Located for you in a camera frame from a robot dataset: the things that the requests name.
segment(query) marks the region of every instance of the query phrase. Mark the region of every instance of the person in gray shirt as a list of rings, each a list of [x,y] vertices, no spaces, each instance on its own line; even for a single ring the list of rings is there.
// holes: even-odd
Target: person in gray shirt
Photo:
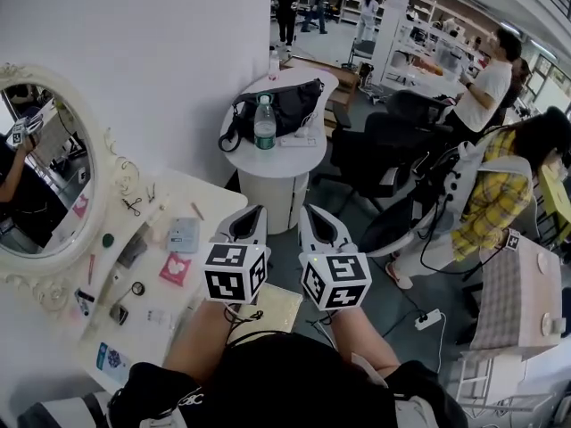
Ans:
[[[325,30],[325,14],[323,10],[324,0],[310,0],[310,10],[307,11],[305,21],[303,22],[302,32],[309,32],[308,26],[312,19],[319,19],[319,33],[326,34]]]

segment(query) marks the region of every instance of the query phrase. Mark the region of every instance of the woman in white shirt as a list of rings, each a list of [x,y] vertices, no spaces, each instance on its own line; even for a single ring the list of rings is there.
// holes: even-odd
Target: woman in white shirt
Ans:
[[[357,24],[357,43],[371,41],[375,33],[375,17],[378,0],[361,0],[359,4],[359,23]]]

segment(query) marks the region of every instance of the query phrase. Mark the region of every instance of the sneaker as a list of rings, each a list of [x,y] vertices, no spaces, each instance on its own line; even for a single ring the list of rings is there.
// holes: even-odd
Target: sneaker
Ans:
[[[394,264],[392,262],[389,262],[385,265],[386,274],[389,275],[394,280],[397,287],[399,287],[401,290],[411,289],[412,288],[412,281],[410,280],[410,277],[408,277],[408,276],[398,277],[396,275],[396,273],[394,272],[393,265]]]

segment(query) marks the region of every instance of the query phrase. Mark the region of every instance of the blue jeans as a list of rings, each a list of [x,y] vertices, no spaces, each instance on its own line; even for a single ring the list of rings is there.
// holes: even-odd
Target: blue jeans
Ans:
[[[315,12],[307,11],[305,21],[303,21],[302,30],[308,30],[308,26],[313,19],[319,19],[319,31],[321,33],[325,32],[325,13],[323,8],[320,6],[318,6],[318,10]]]

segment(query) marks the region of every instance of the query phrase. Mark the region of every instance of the black bag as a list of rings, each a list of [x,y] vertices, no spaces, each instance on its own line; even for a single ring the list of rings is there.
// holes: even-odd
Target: black bag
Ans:
[[[232,103],[234,107],[232,123],[228,127],[228,132],[218,140],[218,147],[223,152],[233,152],[240,145],[242,138],[253,142],[253,119],[260,95],[273,96],[271,108],[276,116],[276,137],[280,137],[293,133],[302,126],[303,121],[315,110],[322,91],[323,83],[316,78],[298,86],[239,95]],[[244,103],[240,113],[237,109],[239,103]],[[236,133],[238,135],[236,145],[229,149],[224,148],[224,141],[231,141]]]

